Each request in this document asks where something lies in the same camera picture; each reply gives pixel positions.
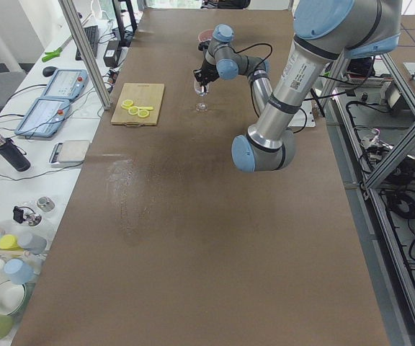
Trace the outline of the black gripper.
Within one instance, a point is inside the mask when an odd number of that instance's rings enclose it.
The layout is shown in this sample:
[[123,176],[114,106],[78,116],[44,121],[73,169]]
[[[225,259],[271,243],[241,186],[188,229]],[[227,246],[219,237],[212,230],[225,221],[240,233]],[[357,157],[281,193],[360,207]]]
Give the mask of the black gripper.
[[208,85],[219,78],[216,65],[209,63],[207,60],[204,60],[201,67],[199,69],[195,69],[193,74],[195,81],[199,85]]

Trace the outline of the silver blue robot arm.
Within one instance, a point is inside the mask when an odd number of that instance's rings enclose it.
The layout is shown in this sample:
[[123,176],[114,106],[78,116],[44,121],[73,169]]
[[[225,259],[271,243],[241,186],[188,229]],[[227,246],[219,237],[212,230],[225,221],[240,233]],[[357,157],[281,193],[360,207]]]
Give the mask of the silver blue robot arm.
[[295,155],[294,134],[288,128],[325,65],[342,53],[366,58],[396,48],[400,36],[401,1],[300,1],[294,13],[294,37],[284,71],[276,87],[266,62],[237,53],[233,29],[217,25],[203,49],[202,67],[194,72],[205,91],[217,78],[246,76],[260,111],[247,132],[231,147],[235,166],[243,172],[274,171]]
[[201,52],[205,52],[209,50],[209,47],[211,46],[211,42],[212,40],[205,40],[205,41],[199,42],[197,46],[198,50]]

